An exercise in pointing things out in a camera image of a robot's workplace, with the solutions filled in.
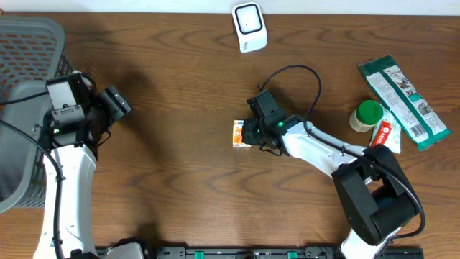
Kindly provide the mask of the orange tissue pack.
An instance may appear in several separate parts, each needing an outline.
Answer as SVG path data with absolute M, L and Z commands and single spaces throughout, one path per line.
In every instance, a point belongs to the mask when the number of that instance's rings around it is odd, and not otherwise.
M 233 130 L 232 130 L 232 146 L 233 147 L 251 147 L 250 144 L 243 142 L 243 130 L 244 121 L 236 119 L 233 121 Z

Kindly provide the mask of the green-lidded small jar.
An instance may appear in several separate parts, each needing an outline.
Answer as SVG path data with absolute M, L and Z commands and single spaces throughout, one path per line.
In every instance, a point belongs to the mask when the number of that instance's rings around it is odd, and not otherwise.
M 351 113 L 349 125 L 356 132 L 367 132 L 371 130 L 382 117 L 382 105 L 375 100 L 366 100 Z

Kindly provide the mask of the red adhesive tube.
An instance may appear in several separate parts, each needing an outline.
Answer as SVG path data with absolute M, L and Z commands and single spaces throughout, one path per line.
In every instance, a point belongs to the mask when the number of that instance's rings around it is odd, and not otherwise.
M 373 141 L 371 141 L 370 146 L 374 147 L 376 145 L 383 145 L 386 143 L 387 138 L 390 136 L 391 131 L 394 129 L 392 123 L 387 121 L 382 121 L 376 135 L 374 136 Z

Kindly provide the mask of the mint green wipes pack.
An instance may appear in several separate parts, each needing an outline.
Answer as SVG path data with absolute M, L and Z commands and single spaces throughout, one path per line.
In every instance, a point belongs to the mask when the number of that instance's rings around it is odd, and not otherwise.
M 374 133 L 377 134 L 378 129 L 380 128 L 382 122 L 389 122 L 393 125 L 393 129 L 390 132 L 389 137 L 385 141 L 385 146 L 387 146 L 394 153 L 401 153 L 401 126 L 399 122 L 394 118 L 391 112 L 388 109 L 383 109 L 383 117 L 375 126 Z

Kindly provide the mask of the green 3M adhesive package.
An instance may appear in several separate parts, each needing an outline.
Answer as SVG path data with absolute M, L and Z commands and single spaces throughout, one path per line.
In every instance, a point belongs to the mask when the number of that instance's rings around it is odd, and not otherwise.
M 451 135 L 451 130 L 391 55 L 362 63 L 358 69 L 367 85 L 420 151 Z

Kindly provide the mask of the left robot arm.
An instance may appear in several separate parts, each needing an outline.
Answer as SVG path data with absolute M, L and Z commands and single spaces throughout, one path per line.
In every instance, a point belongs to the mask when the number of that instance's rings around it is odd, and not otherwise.
M 114 86 L 102 92 L 85 83 L 47 83 L 53 121 L 45 213 L 35 258 L 96 258 L 91 192 L 103 133 L 132 109 Z

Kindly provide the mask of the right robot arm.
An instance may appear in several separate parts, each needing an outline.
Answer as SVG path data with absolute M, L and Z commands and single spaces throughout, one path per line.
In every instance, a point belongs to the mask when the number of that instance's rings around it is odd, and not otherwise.
M 245 144 L 303 160 L 332 179 L 351 227 L 343 258 L 378 258 L 392 241 L 425 229 L 420 199 L 387 147 L 350 145 L 297 114 L 244 119 L 241 134 Z

